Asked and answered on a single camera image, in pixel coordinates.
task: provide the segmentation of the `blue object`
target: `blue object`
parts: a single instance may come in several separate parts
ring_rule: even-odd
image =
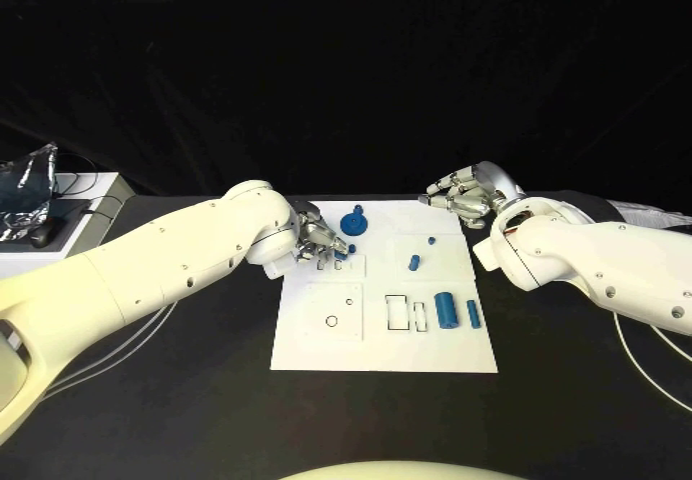
[[[457,328],[457,310],[454,308],[454,299],[450,292],[440,292],[435,295],[435,308],[437,308],[437,321],[440,322],[440,328]]]
[[[468,300],[466,302],[466,308],[468,308],[468,318],[471,319],[471,327],[480,328],[478,311],[476,310],[476,302]]]
[[[418,255],[414,255],[411,257],[411,263],[408,264],[408,269],[415,272],[418,270],[418,265],[421,263],[421,257]]]
[[[342,232],[350,237],[357,237],[367,230],[367,219],[363,216],[363,207],[356,205],[353,213],[349,213],[342,218]]]

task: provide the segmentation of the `plastic bag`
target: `plastic bag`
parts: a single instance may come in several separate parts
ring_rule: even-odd
[[[0,242],[19,240],[47,218],[58,146],[0,161]]]

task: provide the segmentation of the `black mouse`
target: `black mouse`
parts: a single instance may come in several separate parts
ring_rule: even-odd
[[[65,226],[65,220],[60,217],[47,217],[43,224],[32,230],[29,240],[33,248],[45,248],[55,240]]]

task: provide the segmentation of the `robotic hand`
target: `robotic hand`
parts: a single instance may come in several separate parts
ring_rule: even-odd
[[[242,258],[277,278],[298,260],[326,261],[333,251],[346,254],[347,246],[317,207],[291,206],[267,182],[249,181],[94,250],[1,280],[0,320],[29,360],[0,335],[0,444],[102,337],[223,278]]]
[[[419,201],[455,213],[474,229],[496,213],[473,250],[486,270],[502,268],[519,288],[568,282],[600,307],[692,334],[692,236],[594,223],[574,205],[528,197],[490,162],[442,177]]]

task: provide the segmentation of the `white cable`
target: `white cable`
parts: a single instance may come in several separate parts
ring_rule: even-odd
[[[176,308],[176,305],[177,305],[177,302],[173,303],[173,305],[170,306],[170,309],[166,313],[166,316],[163,317],[161,321],[158,322],[158,325],[154,327],[154,329],[151,330],[151,332],[148,333],[148,335],[144,337],[144,339],[141,340],[141,342],[138,343],[138,345],[132,348],[132,350],[130,350],[130,352],[127,353],[127,355],[115,362],[112,363],[111,365],[108,365],[105,368],[102,368],[101,370],[98,370],[96,372],[94,372],[91,375],[86,375],[83,378],[81,378],[79,380],[73,381],[72,383],[68,383],[65,386],[62,386],[60,388],[58,388],[58,390],[53,390],[52,392],[47,393],[47,395],[40,399],[40,401],[46,400],[47,398],[50,398],[53,395],[56,395],[58,393],[60,393],[63,390],[66,390],[68,388],[73,387],[75,385],[78,385],[79,383],[82,383],[83,381],[86,381],[89,378],[94,378],[96,375],[99,375],[101,373],[104,373],[107,370],[109,370],[112,367],[115,367],[115,365],[118,365],[128,357],[130,355],[132,355],[132,353],[140,349],[140,347],[147,343],[147,340],[151,338],[151,336],[154,335],[156,331],[158,330],[158,328],[161,328],[161,325],[164,324],[169,316],[170,316],[170,313],[173,312],[174,308]]]
[[[663,332],[659,330],[659,327],[654,327],[651,325],[653,331],[659,334],[659,337],[663,339],[663,341],[667,343],[670,348],[688,359],[689,362],[692,362],[692,357],[688,355],[688,352],[682,350],[682,348],[673,343],[673,341],[667,338],[666,335],[663,335]]]
[[[663,390],[663,387],[653,381],[651,377],[649,374],[644,372],[644,369],[637,363],[637,360],[634,359],[634,355],[630,352],[630,347],[627,346],[627,342],[624,340],[623,336],[623,330],[620,329],[620,320],[617,318],[617,313],[613,312],[613,318],[615,320],[615,328],[617,328],[617,334],[620,335],[620,342],[623,344],[624,352],[627,353],[627,356],[630,357],[633,365],[637,367],[639,373],[643,375],[643,377],[649,380],[649,383],[656,387],[659,392],[685,409],[688,412],[692,412],[692,407],[685,405],[667,392]]]
[[[50,390],[52,388],[60,386],[65,382],[72,380],[78,375],[81,375],[83,372],[91,370],[94,367],[98,367],[128,345],[132,343],[132,341],[137,339],[137,337],[141,335],[141,332],[147,329],[147,327],[154,323],[156,319],[161,316],[161,312],[166,310],[166,307],[163,307],[157,312],[156,315],[151,317],[148,322],[144,324],[144,326],[137,330],[134,335],[125,340],[122,345],[101,359],[98,362],[94,362],[91,365],[86,365],[81,370],[78,370],[75,373],[69,374],[65,378],[60,378],[56,382],[50,384],[47,389]]]

